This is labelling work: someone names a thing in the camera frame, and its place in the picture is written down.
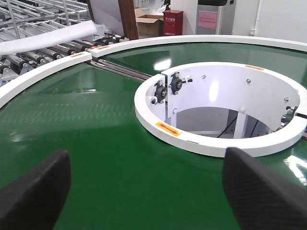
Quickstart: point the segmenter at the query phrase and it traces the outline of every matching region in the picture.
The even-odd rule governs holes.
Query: white wall
[[[306,18],[306,0],[237,0],[233,34],[249,35],[256,25],[255,36],[307,42]]]
[[[183,35],[194,35],[198,0],[171,0],[171,9],[184,11]]]

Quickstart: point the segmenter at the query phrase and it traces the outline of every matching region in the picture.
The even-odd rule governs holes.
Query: electrical cable
[[[253,133],[254,133],[254,131],[255,131],[255,128],[256,128],[258,122],[259,122],[259,120],[256,121],[256,123],[255,123],[255,125],[254,125],[254,127],[253,127],[253,130],[251,131],[251,134],[250,134],[250,137],[249,137],[249,138],[251,138],[251,137],[253,136]]]
[[[221,132],[220,135],[217,136],[217,138],[219,138],[221,135],[224,134],[224,132],[232,125],[232,123],[234,123],[234,121],[238,118],[238,116],[235,117],[235,119],[233,119],[232,122],[230,122],[230,124]]]

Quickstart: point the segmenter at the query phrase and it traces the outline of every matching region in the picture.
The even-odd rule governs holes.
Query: white circular housing
[[[181,149],[215,157],[224,157],[227,147],[240,148],[254,157],[279,152],[296,143],[307,125],[303,86],[282,74],[237,63],[203,62],[165,70],[137,89],[134,102],[137,118],[153,135]],[[237,113],[232,139],[177,128],[180,112],[203,107]],[[296,111],[284,126],[281,118],[286,107]],[[268,134],[245,138],[249,117],[265,124]],[[222,129],[202,132],[218,134]]]

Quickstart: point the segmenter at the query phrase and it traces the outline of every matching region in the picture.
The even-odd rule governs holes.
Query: green conveyor belt
[[[307,85],[306,53],[264,46],[178,44],[106,57],[149,74],[168,58],[172,66],[252,64]],[[178,149],[147,132],[134,113],[139,84],[79,64],[21,93],[0,112],[0,187],[66,148],[72,186],[56,230],[238,230],[223,193],[223,159]],[[307,141],[259,159],[307,188],[307,168],[294,161],[307,162]]]

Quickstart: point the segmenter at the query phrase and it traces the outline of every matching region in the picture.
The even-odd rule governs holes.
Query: wire rack
[[[4,41],[37,34],[29,29],[37,22],[43,24],[41,32],[46,32],[88,19],[87,4],[77,0],[0,0],[0,36]]]

